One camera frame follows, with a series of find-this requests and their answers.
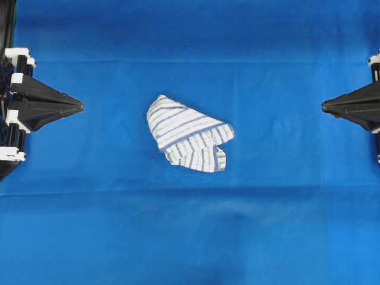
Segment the white towel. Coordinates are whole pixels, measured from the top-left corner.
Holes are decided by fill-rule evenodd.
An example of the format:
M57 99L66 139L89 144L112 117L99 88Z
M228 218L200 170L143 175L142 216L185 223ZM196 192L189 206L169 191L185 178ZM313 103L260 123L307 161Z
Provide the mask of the white towel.
M217 147L235 137L235 131L223 123L159 95L150 106L149 129L172 165L203 172L226 168L226 154Z

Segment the white connector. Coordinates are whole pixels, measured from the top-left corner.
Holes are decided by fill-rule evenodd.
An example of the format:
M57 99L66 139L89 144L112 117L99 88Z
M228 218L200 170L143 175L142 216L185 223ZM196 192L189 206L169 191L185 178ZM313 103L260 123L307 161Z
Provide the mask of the white connector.
M12 47L5 49L4 55L6 58L12 60L12 65L17 66L18 56L24 55L30 59L30 52L26 47Z
M7 119L5 120L9 126L11 123L18 125L18 129L23 129L27 134L30 134L30 130L18 120L18 110L9 110L7 111Z
M37 66L36 60L34 58L28 58L28 61L26 64L33 66L33 68L36 68Z
M0 160L8 162L24 162L26 154L17 147L0 147Z
M22 84L23 83L24 74L23 73L13 73L11 78L12 83Z

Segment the blue stripe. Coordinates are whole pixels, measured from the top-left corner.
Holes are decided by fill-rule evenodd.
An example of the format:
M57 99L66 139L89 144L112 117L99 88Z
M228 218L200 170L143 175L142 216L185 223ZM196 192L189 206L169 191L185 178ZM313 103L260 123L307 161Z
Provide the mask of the blue stripe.
M218 161L218 158L216 156L216 152L217 152L217 147L214 146L214 150L213 150L213 154L214 154L214 163L215 163L215 166L214 166L214 172L218 172L219 171L219 161Z
M194 153L191 153L191 159L190 159L190 168L192 168L192 159L194 158Z
M161 107L161 108L158 108L157 110L153 111L148 119L150 119L155 113L157 113L159 110L163 110L163 109L186 109L186 107Z
M176 129L178 129L178 128L180 128L180 127L182 127L182 126L184 126L184 125L186 125L186 124L188 124L188 123L192 123L192 122L195 122L195 121L197 121L197 120L200 120L200 119L203 119L203 118L206 118L207 116L201 116L201 117L197 117L197 118L195 118L195 119L193 119L193 120L190 120L190 121L188 121L188 122L185 122L185 123L182 123L182 124L180 124L179 126L176 126L175 128L172 128L172 129L170 129L169 131L167 131L167 132L165 132L164 134L162 134L162 135L158 135L157 136L157 139L159 139L160 137L163 137L164 135L167 135L168 133L170 133L170 132L172 132L172 131L175 131Z
M226 133L226 137L227 137L227 141L228 141L228 140L229 140L229 139L228 139L228 137L229 137L229 136L228 136L228 132L226 131L225 128L222 127L222 129L223 129L223 131Z
M179 147L178 147L177 144L176 144L176 148L177 148L177 150L178 150L179 155L182 157L183 155L182 155L181 150L179 149Z
M161 100L164 100L164 99L168 99L169 101L168 102L164 102L162 104L167 104L167 103L177 103L177 102L174 102L172 99L169 99L169 98L161 98L159 100L156 100L155 102L153 102L153 104L150 106L149 110L148 110L148 115L154 110L154 108L157 108L158 106L161 106L162 104L157 104L159 101Z
M169 147L175 145L175 144L178 143L179 141L183 141L183 140L185 140L185 139L187 139L187 138L189 138L189 137L191 137L191 136L193 136L193 135L200 134L200 133L202 133L202 132L204 132L204 131L208 131L208 130L210 130L210 129L216 128L216 127L221 126L221 125L224 125L224 123L218 123L218 124L213 125L213 126L208 126L207 128L199 129L199 130L197 130L197 131L195 131L195 132L192 132L192 133L190 133L190 134L188 134L188 135L185 135L185 136L183 136L183 137L180 137L180 138L176 139L175 141L172 141L172 142L168 143L166 146L160 148L160 151L162 152L162 151L164 151L165 149L167 149L167 148L169 148Z
M203 136L202 136L202 133L200 133L199 136L201 137L204 146L207 147L207 144L206 144L206 142L204 141L204 138L203 138Z
M193 148L193 146L192 146L192 143L190 142L189 138L187 138L187 140L188 140L188 142L189 142L189 144L190 144L191 150L194 152L195 150L194 150L194 148Z
M218 135L219 135L219 137L220 137L221 142L224 143L224 139L223 139L223 137L221 136L221 133L220 133L219 129L216 128L216 131L217 131L217 133L218 133Z
M154 126L154 128L152 129L152 132L154 132L154 130L155 130L155 129L158 127L158 125L160 125L162 122L165 122L166 120L171 119L171 118L173 118L174 116L176 116L176 115L178 115L178 114L181 114L181 113L183 113L184 111L186 111L186 110L188 110L188 109L189 109L189 108L184 108L184 110L181 110L181 111L179 111L178 113L172 114L171 116L162 119L160 122L158 122L158 123Z
M202 171L204 169L204 150L202 150Z

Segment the blue tablecloth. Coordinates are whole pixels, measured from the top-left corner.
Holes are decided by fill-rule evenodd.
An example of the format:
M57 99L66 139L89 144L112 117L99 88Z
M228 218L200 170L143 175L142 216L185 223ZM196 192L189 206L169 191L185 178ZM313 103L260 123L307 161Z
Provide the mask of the blue tablecloth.
M372 82L376 1L38 0L15 46L85 112L0 185L0 284L376 284L371 134L321 103ZM227 170L173 167L158 94L232 124Z

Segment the black mechanical part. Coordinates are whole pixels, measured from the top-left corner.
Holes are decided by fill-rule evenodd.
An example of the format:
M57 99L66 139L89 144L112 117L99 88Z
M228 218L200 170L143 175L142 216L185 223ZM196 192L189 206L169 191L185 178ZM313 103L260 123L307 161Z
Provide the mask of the black mechanical part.
M356 123L366 131L377 132L377 161L380 163L380 134L378 132L380 129L380 63L371 64L371 74L373 83L323 102L322 110L336 118L344 118Z
M18 133L19 133L18 125L16 123L10 123L7 147L18 147Z
M21 129L18 133L18 150L24 152L26 131Z

